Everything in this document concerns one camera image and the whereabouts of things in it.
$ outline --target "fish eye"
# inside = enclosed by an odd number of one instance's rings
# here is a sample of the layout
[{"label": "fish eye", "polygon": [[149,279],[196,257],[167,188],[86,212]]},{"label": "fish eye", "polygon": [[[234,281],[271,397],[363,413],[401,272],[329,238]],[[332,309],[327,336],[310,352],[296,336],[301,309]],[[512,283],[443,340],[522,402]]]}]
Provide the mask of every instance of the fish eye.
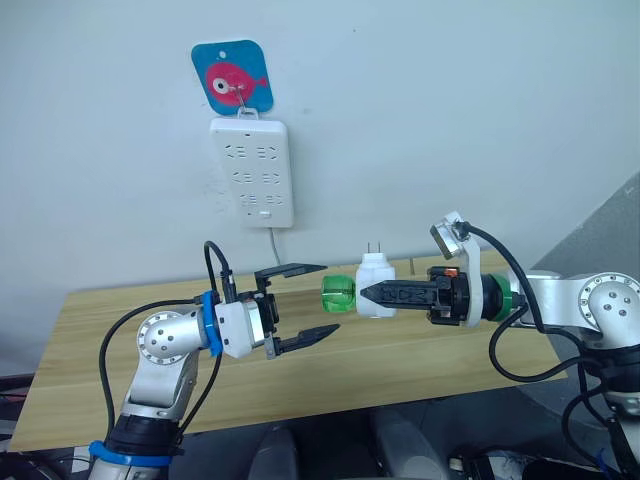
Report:
[{"label": "fish eye", "polygon": [[214,78],[213,89],[218,93],[225,94],[229,91],[229,84],[224,78]]}]

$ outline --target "green bottle cap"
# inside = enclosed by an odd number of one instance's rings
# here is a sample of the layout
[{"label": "green bottle cap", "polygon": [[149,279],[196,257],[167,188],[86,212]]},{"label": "green bottle cap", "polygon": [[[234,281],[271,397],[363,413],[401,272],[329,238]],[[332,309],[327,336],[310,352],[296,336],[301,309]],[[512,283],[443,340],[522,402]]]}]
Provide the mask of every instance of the green bottle cap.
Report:
[{"label": "green bottle cap", "polygon": [[326,275],[322,279],[322,308],[340,313],[356,306],[356,283],[347,275]]}]

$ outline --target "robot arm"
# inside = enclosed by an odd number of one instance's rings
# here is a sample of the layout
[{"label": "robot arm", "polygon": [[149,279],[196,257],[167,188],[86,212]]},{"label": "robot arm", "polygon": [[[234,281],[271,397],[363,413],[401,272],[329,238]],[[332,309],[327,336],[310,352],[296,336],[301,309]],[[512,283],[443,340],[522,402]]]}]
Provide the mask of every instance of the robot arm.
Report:
[{"label": "robot arm", "polygon": [[181,453],[182,433],[197,411],[194,408],[179,425],[196,383],[200,350],[208,348],[217,357],[209,381],[213,385],[223,353],[242,358],[264,345],[267,358],[272,359],[311,346],[334,332],[339,325],[316,327],[280,339],[275,336],[279,322],[275,297],[267,292],[273,276],[291,277],[323,268],[288,264],[262,270],[255,273],[257,290],[242,293],[236,292],[229,270],[222,277],[225,303],[218,292],[209,291],[197,297],[197,306],[186,312],[162,311],[147,317],[136,335],[138,368],[120,416],[110,426],[105,441],[90,446],[96,461],[89,478],[167,478],[171,458]]},{"label": "robot arm", "polygon": [[[481,273],[480,249],[469,233],[482,235],[505,257],[512,269],[506,277]],[[577,328],[581,357],[566,366],[582,363],[602,384],[595,392],[577,397],[575,404],[603,393],[614,413],[608,419],[608,429],[618,464],[623,474],[640,478],[638,281],[612,272],[568,279],[552,273],[525,276],[500,242],[464,222],[457,212],[434,225],[431,234],[445,258],[460,258],[459,269],[433,267],[428,271],[429,281],[387,280],[363,289],[361,294],[389,308],[427,310],[436,324],[474,327],[484,318],[504,322],[505,327],[537,328],[541,333],[569,337],[572,335],[566,329]],[[499,328],[497,336],[494,334],[493,347],[502,331]],[[496,365],[495,355],[492,362]],[[533,381],[540,376],[508,377]],[[571,409],[563,416],[567,429]]]}]

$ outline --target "wooden table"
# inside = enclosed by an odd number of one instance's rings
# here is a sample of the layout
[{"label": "wooden table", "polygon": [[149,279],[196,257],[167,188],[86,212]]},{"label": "wooden table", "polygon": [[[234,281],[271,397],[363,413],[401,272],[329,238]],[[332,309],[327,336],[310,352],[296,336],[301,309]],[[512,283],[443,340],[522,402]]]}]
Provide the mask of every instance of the wooden table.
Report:
[{"label": "wooden table", "polygon": [[[431,265],[454,265],[441,257],[394,261],[398,278],[425,278]],[[505,270],[495,252],[482,256],[483,271]],[[514,383],[491,366],[488,344],[495,325],[475,329],[431,325],[422,311],[367,319],[322,311],[319,287],[328,273],[355,275],[357,265],[331,267],[301,277],[273,279],[280,311],[278,334],[341,323],[319,344],[266,360],[263,349],[242,360],[223,359],[213,392],[189,431],[302,417],[374,405],[500,388]],[[238,291],[255,288],[252,275],[237,277]],[[98,377],[98,349],[106,330],[127,311],[152,301],[189,298],[207,281],[115,288],[68,296],[29,392],[11,442],[13,451],[86,445],[104,437],[106,412]],[[132,319],[109,347],[108,369],[116,408],[137,365]],[[543,371],[558,359],[546,337],[512,330],[498,348],[515,372]],[[200,357],[197,398],[213,360]]]}]

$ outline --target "power strip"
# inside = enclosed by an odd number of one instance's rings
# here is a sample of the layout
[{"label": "power strip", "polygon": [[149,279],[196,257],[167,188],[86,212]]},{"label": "power strip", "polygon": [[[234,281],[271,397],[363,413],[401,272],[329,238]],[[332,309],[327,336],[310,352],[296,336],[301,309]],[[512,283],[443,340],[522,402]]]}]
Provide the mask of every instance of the power strip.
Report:
[{"label": "power strip", "polygon": [[293,225],[287,127],[277,120],[214,118],[211,137],[242,223]]}]

